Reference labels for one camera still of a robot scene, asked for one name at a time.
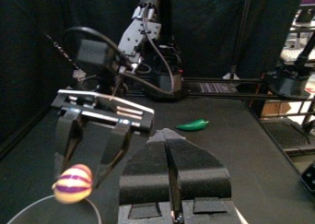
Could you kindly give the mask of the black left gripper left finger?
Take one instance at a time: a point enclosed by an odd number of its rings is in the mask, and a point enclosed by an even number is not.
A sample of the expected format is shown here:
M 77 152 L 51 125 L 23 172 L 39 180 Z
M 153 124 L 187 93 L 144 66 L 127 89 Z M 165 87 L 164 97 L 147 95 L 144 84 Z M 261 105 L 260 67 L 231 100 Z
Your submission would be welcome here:
M 172 224 L 168 149 L 171 130 L 157 130 L 128 159 L 119 179 L 117 224 Z

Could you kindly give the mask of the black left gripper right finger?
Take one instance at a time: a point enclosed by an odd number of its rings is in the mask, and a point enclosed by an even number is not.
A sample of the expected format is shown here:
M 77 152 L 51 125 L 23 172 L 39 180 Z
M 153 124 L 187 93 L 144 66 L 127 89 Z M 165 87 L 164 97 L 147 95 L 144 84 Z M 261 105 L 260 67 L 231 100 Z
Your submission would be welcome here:
M 229 174 L 220 160 L 175 131 L 165 129 L 165 157 L 175 172 L 172 200 L 184 224 L 243 224 L 231 200 Z

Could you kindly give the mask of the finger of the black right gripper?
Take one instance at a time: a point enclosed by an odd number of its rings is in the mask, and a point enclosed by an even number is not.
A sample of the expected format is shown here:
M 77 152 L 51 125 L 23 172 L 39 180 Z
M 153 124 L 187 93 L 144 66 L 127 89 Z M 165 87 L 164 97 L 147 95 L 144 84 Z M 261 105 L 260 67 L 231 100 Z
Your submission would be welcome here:
M 83 139 L 83 117 L 79 109 L 68 108 L 60 115 L 55 131 L 55 175 L 68 168 L 73 151 Z
M 97 167 L 93 179 L 93 188 L 97 189 L 101 182 L 121 161 L 131 144 L 132 123 L 128 120 L 119 120 L 112 129 L 103 152 L 101 162 Z

